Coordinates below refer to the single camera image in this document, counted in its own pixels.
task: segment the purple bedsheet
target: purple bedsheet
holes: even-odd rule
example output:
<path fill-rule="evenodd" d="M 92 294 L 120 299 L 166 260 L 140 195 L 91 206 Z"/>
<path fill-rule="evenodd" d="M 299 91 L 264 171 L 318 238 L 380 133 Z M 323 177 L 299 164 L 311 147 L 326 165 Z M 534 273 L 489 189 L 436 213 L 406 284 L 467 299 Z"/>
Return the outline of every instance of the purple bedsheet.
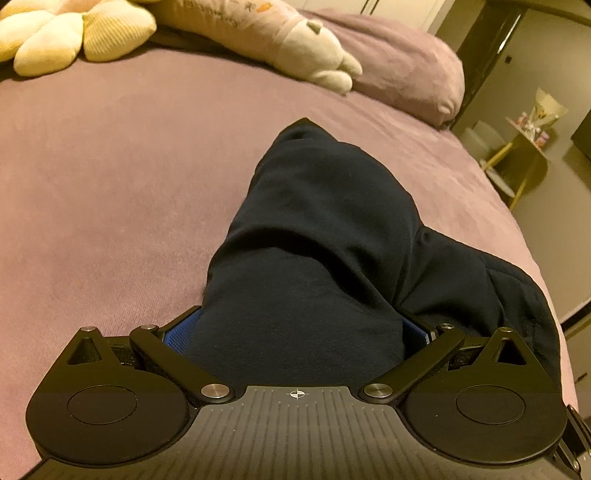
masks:
<path fill-rule="evenodd" d="M 154 48 L 4 80 L 0 105 L 2 480 L 38 461 L 27 402 L 79 327 L 126 335 L 199 304 L 255 165 L 301 117 L 388 167 L 426 225 L 521 267 L 547 295 L 517 223 L 457 138 L 360 93 Z M 562 346 L 564 399 L 576 405 Z"/>

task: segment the black device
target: black device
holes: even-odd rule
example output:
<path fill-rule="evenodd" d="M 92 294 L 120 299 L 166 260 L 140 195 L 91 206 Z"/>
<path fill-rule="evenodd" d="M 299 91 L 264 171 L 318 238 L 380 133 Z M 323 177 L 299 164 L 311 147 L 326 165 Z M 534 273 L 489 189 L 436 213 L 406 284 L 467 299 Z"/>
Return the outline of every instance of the black device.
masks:
<path fill-rule="evenodd" d="M 591 110 L 576 129 L 571 140 L 587 158 L 591 158 Z"/>
<path fill-rule="evenodd" d="M 42 461 L 24 479 L 591 478 L 590 430 L 510 328 L 401 312 L 404 362 L 359 391 L 238 391 L 183 355 L 200 313 L 81 328 L 29 402 Z"/>

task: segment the dark blue fabric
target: dark blue fabric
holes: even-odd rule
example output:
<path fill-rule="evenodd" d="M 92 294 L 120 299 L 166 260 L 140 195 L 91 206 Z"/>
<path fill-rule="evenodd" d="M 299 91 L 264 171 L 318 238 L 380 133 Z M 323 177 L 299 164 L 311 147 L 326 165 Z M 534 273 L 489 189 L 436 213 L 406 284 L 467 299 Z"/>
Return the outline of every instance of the dark blue fabric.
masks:
<path fill-rule="evenodd" d="M 380 162 L 304 119 L 258 164 L 186 352 L 238 388 L 358 388 L 404 359 L 393 305 L 468 335 L 512 326 L 560 388 L 558 333 L 533 280 L 425 227 Z"/>

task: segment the wall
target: wall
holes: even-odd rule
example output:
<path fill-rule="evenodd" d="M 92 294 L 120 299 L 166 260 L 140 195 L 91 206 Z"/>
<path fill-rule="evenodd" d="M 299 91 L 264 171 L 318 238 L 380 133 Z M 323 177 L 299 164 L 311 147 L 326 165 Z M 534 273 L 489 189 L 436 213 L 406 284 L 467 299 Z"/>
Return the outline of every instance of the wall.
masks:
<path fill-rule="evenodd" d="M 433 20 L 431 25 L 429 25 L 429 29 L 427 31 L 430 34 L 435 35 L 437 33 L 437 30 L 439 30 L 439 27 L 441 27 L 441 24 L 446 19 L 447 14 L 452 9 L 453 4 L 455 2 L 456 2 L 456 0 L 445 0 L 443 2 L 443 5 L 439 9 L 439 12 L 437 12 L 437 15 L 435 16 L 435 19 Z"/>
<path fill-rule="evenodd" d="M 457 51 L 478 18 L 485 0 L 456 0 L 437 30 L 437 36 Z"/>
<path fill-rule="evenodd" d="M 287 3 L 306 10 L 337 8 L 348 14 L 359 14 L 363 10 L 365 0 L 288 0 Z"/>
<path fill-rule="evenodd" d="M 542 12 L 561 15 L 591 26 L 591 8 L 583 0 L 499 0 L 513 2 Z"/>
<path fill-rule="evenodd" d="M 582 417 L 591 416 L 591 318 L 582 319 L 576 327 L 568 330 L 566 345 L 569 350 L 570 363 L 573 367 L 575 389 L 579 399 L 579 413 Z"/>
<path fill-rule="evenodd" d="M 590 46 L 590 27 L 527 11 L 454 127 L 459 134 L 483 119 L 509 140 L 514 133 L 505 117 L 529 112 L 538 87 L 569 108 L 554 126 L 557 139 L 546 149 L 551 160 L 546 179 L 514 210 L 559 317 L 591 296 L 591 161 L 570 141 L 591 108 Z M 507 55 L 513 58 L 510 64 L 503 62 Z"/>

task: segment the plush toy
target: plush toy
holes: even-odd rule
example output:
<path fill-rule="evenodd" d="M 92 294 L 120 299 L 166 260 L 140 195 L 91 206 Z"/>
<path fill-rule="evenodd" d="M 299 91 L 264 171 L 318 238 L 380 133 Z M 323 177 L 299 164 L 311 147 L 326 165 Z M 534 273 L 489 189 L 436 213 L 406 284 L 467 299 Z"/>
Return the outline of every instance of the plush toy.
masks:
<path fill-rule="evenodd" d="M 0 61 L 14 58 L 19 75 L 36 77 L 66 68 L 81 48 L 89 61 L 116 60 L 158 22 L 343 95 L 362 73 L 330 30 L 281 0 L 155 0 L 149 8 L 154 16 L 127 0 L 11 0 L 0 10 Z"/>
<path fill-rule="evenodd" d="M 158 25 L 211 38 L 286 75 L 343 95 L 362 73 L 330 30 L 281 0 L 161 0 L 148 9 Z"/>
<path fill-rule="evenodd" d="M 82 47 L 89 61 L 118 59 L 154 31 L 154 17 L 127 0 L 11 0 L 0 10 L 0 61 L 37 77 L 66 68 Z"/>

